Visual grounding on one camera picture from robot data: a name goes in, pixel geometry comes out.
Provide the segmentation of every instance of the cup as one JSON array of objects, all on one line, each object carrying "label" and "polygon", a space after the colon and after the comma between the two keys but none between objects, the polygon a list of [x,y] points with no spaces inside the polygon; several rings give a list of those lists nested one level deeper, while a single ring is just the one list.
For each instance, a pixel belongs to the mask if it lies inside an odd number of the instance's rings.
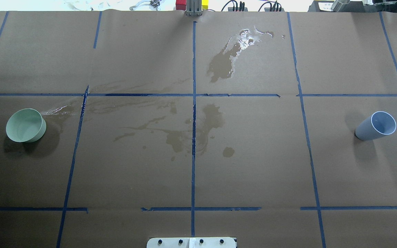
[{"label": "cup", "polygon": [[45,120],[38,111],[26,108],[8,119],[6,133],[10,140],[31,143],[44,135],[46,127]]},{"label": "cup", "polygon": [[395,131],[396,121],[393,116],[384,111],[377,111],[359,124],[355,130],[355,136],[360,140],[374,140]]}]

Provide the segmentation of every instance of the red block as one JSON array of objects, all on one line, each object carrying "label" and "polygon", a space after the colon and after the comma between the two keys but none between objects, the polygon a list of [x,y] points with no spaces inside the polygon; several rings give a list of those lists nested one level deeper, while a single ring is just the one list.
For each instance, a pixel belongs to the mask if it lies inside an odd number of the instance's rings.
[{"label": "red block", "polygon": [[186,10],[186,0],[175,0],[176,10]]}]

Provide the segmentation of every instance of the metal bracket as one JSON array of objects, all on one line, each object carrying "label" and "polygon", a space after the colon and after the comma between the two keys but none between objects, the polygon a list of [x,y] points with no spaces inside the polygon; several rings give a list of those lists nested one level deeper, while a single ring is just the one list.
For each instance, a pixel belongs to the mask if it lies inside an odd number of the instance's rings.
[{"label": "metal bracket", "polygon": [[186,0],[187,16],[200,16],[203,14],[202,0]]},{"label": "metal bracket", "polygon": [[237,248],[235,238],[231,237],[179,237],[152,238],[146,248]]}]

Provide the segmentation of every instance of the white mounting plate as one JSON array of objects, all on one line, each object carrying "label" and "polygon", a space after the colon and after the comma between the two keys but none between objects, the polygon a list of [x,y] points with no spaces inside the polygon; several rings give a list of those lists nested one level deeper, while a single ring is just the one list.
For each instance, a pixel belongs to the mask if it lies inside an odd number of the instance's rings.
[{"label": "white mounting plate", "polygon": [[151,238],[146,248],[236,248],[237,242],[231,237],[179,237]]}]

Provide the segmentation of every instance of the white paper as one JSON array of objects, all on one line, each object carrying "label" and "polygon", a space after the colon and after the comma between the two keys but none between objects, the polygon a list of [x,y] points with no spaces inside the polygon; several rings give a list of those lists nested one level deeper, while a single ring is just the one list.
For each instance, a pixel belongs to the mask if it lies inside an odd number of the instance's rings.
[{"label": "white paper", "polygon": [[332,5],[333,3],[318,3],[319,9],[322,11],[333,11]]}]

